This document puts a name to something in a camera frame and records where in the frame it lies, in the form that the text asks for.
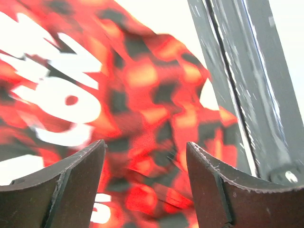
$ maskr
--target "white graphic print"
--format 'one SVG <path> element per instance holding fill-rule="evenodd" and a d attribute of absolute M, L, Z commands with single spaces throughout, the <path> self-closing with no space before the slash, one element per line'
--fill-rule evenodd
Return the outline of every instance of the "white graphic print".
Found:
<path fill-rule="evenodd" d="M 25 101 L 37 104 L 46 113 L 73 123 L 71 129 L 60 133 L 34 126 L 38 138 L 68 147 L 83 145 L 91 139 L 92 127 L 87 123 L 100 115 L 102 107 L 99 101 L 81 87 L 62 78 L 49 76 L 50 71 L 46 67 L 27 58 L 25 54 L 48 59 L 49 64 L 58 71 L 96 90 L 98 82 L 84 72 L 99 72 L 102 64 L 68 35 L 58 33 L 61 41 L 75 54 L 61 53 L 53 46 L 56 42 L 52 36 L 28 16 L 18 13 L 17 19 L 18 21 L 15 21 L 0 12 L 0 50 L 13 56 L 0 54 L 0 59 L 12 65 L 18 75 L 37 83 L 38 86 L 33 90 L 20 85 L 13 92 Z M 77 102 L 66 105 L 65 100 L 69 96 L 77 97 Z M 101 203 L 110 202 L 111 196 L 97 194 L 95 201 L 96 211 L 93 211 L 91 221 L 104 224 L 110 219 L 111 212 L 108 206 Z"/>

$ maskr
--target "black robotic claw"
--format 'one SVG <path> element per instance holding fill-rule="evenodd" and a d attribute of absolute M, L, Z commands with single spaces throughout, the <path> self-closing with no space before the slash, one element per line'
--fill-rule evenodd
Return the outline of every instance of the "black robotic claw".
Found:
<path fill-rule="evenodd" d="M 54 165 L 0 186 L 0 227 L 89 227 L 104 155 L 104 141 L 97 141 Z"/>
<path fill-rule="evenodd" d="M 304 187 L 247 175 L 194 143 L 187 164 L 200 228 L 303 228 Z"/>

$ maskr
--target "red fabric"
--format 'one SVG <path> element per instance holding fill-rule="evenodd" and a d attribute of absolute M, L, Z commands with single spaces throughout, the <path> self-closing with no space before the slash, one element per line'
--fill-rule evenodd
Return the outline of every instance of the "red fabric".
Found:
<path fill-rule="evenodd" d="M 197 228 L 186 142 L 196 142 L 232 166 L 237 162 L 231 140 L 236 118 L 223 108 L 212 111 L 200 104 L 200 91 L 210 78 L 202 64 L 174 37 L 156 35 L 113 0 L 0 0 L 0 12 L 16 23 L 21 23 L 17 13 L 27 15 L 53 36 L 54 41 L 45 40 L 61 54 L 73 49 L 58 38 L 64 33 L 102 63 L 98 71 L 82 72 L 98 82 L 96 89 L 55 71 L 49 59 L 24 55 L 49 69 L 45 78 L 69 81 L 100 103 L 99 115 L 85 122 L 91 126 L 90 138 L 74 147 L 37 137 L 33 127 L 62 133 L 75 122 L 19 97 L 14 89 L 23 85 L 35 90 L 40 82 L 20 76 L 20 70 L 0 56 L 2 146 L 16 150 L 17 140 L 43 156 L 47 166 L 105 139 L 108 150 L 98 192 L 112 196 L 111 202 L 104 203 L 111 217 L 105 224 L 91 223 L 90 228 Z M 16 57 L 1 49 L 0 54 Z M 49 96 L 56 97 L 56 90 Z M 60 102 L 73 106 L 80 101 L 70 94 Z M 82 111 L 85 115 L 91 109 Z"/>

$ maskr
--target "plaid fabric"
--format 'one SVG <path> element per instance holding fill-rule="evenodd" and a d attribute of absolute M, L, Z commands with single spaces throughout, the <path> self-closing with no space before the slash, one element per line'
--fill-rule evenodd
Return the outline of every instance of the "plaid fabric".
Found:
<path fill-rule="evenodd" d="M 35 125 L 60 133 L 73 122 L 18 97 L 15 88 L 35 90 L 38 83 L 21 76 L 3 57 L 15 56 L 0 49 L 1 151 L 38 154 L 48 166 L 105 139 L 108 150 L 98 192 L 112 196 L 104 203 L 111 216 L 107 223 L 91 223 L 90 228 L 198 228 L 186 142 L 196 142 L 236 166 L 237 119 L 223 108 L 212 111 L 200 104 L 210 75 L 197 58 L 174 37 L 153 33 L 113 0 L 0 0 L 0 12 L 15 21 L 17 13 L 26 15 L 52 35 L 60 53 L 73 53 L 57 35 L 66 34 L 102 63 L 99 71 L 84 72 L 98 82 L 96 89 L 58 71 L 49 59 L 24 55 L 48 69 L 46 78 L 66 80 L 100 102 L 100 114 L 86 123 L 92 129 L 90 138 L 71 147 L 37 137 Z M 56 97 L 56 91 L 49 96 Z M 66 105 L 75 103 L 74 95 L 66 99 Z"/>

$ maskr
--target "buffalo plaid shirt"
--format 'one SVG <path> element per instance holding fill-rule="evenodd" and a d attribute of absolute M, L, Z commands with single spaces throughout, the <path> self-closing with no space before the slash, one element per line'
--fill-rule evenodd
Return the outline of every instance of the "buffalo plaid shirt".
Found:
<path fill-rule="evenodd" d="M 0 0 L 0 30 L 1 151 L 48 166 L 104 139 L 110 214 L 90 228 L 198 228 L 186 142 L 236 166 L 237 119 L 200 104 L 185 45 L 114 0 Z"/>

